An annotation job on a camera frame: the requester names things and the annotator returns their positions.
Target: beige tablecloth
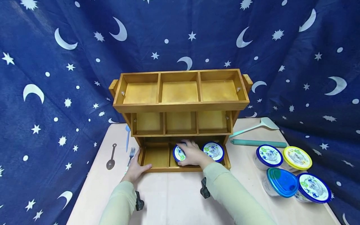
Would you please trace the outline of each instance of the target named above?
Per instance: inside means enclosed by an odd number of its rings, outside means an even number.
[[[259,118],[238,119],[234,131],[257,125],[259,122]],[[109,127],[67,225],[99,223],[112,190],[123,177],[130,148],[138,148],[135,139],[130,137],[129,150],[125,152],[125,126],[113,124]],[[286,142],[280,131],[262,127],[236,138]],[[107,170],[106,163],[111,158],[114,143],[117,144],[114,154],[115,166],[112,170]],[[261,185],[265,172],[259,170],[252,160],[257,147],[233,145],[228,141],[226,148],[233,175],[261,203],[278,225],[340,224],[327,204],[301,203],[295,198],[268,196]],[[145,201],[145,208],[133,213],[130,224],[234,224],[221,205],[212,198],[204,199],[200,195],[202,178],[201,172],[145,174],[137,185],[141,199]]]

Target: star-patterned fabric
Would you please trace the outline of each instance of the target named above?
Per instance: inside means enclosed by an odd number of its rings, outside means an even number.
[[[65,225],[122,72],[240,68],[240,117],[270,117],[360,221],[360,6],[319,1],[0,1],[0,224]]]

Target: yellow lid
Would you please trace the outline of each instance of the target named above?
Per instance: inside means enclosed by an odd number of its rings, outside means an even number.
[[[284,161],[298,170],[307,170],[312,166],[310,156],[301,148],[289,146],[283,150]]]

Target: wooden shelf organizer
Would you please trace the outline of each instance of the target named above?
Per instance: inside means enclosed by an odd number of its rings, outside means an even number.
[[[230,169],[225,144],[239,115],[249,104],[252,81],[239,69],[122,73],[109,90],[141,147],[139,163],[148,172],[201,171],[177,165],[172,149],[182,139],[202,147],[219,142]]]

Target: fork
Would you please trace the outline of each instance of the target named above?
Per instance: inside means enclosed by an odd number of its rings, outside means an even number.
[[[129,162],[127,163],[127,167],[126,167],[126,170],[125,170],[125,173],[127,172],[127,170],[129,169],[129,165],[130,165],[130,162],[131,162],[131,159],[134,157],[135,155],[135,148],[131,148],[131,151],[130,151],[130,159],[129,159]]]

